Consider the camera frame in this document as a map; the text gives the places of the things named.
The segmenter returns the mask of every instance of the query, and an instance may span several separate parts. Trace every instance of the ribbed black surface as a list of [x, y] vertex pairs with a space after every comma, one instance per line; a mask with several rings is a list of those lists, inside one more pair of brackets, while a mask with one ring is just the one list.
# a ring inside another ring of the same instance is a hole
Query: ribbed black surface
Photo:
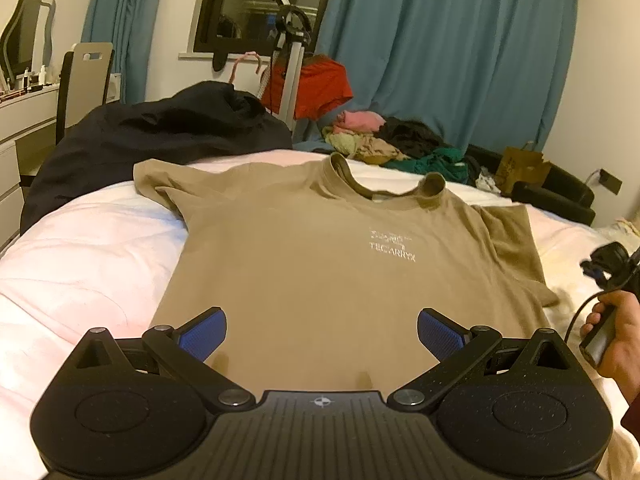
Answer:
[[377, 393], [271, 392], [256, 410], [221, 416], [196, 453], [158, 478], [491, 478], [455, 461], [425, 416], [393, 412]]

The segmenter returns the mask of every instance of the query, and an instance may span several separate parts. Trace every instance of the blue gripper pad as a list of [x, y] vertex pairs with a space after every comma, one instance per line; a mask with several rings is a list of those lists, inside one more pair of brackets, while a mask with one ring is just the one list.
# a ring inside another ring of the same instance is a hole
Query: blue gripper pad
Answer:
[[418, 338], [438, 361], [444, 361], [470, 340], [470, 332], [432, 308], [418, 316]]
[[219, 308], [207, 310], [178, 329], [178, 346], [201, 362], [218, 348], [226, 337], [226, 316]]

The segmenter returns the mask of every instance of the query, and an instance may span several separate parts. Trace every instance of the pink hanger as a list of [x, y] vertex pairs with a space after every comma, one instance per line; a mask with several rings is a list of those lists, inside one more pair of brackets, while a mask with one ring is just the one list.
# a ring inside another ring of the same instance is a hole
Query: pink hanger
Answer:
[[244, 61], [248, 57], [255, 57], [255, 59], [258, 60], [258, 68], [255, 70], [255, 73], [260, 73], [260, 69], [262, 68], [262, 58], [260, 57], [260, 55], [257, 52], [245, 52], [244, 54], [242, 54], [242, 56], [236, 59], [236, 62], [234, 63], [234, 70], [231, 73], [231, 79], [229, 79], [230, 84], [233, 84], [233, 82], [236, 80], [236, 69], [238, 68], [238, 63]]

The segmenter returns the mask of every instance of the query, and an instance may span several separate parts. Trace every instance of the window frame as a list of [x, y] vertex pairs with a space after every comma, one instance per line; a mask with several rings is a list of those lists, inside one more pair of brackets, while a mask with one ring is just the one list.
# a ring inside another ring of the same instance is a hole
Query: window frame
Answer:
[[[324, 12], [329, 0], [320, 0], [318, 3], [318, 14], [316, 15], [316, 23], [311, 36], [311, 44], [309, 50], [314, 52], [316, 43], [318, 42], [318, 33], [324, 18]], [[223, 56], [225, 59], [229, 54], [244, 54], [245, 52], [257, 52], [261, 56], [270, 57], [273, 53], [273, 40], [249, 40], [243, 38], [219, 38], [217, 35], [209, 36], [209, 28], [214, 20], [212, 16], [216, 16], [217, 24], [220, 21], [220, 12], [224, 0], [202, 0], [200, 10], [198, 12], [198, 24], [193, 39], [193, 52], [196, 54], [213, 53], [214, 56]]]

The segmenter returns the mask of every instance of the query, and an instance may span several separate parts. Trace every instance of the crosshair logo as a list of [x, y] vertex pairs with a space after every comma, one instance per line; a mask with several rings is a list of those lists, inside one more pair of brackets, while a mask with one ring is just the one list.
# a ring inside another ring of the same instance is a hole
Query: crosshair logo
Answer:
[[326, 408], [333, 401], [331, 399], [327, 399], [326, 397], [318, 397], [314, 399], [314, 404], [320, 408]]

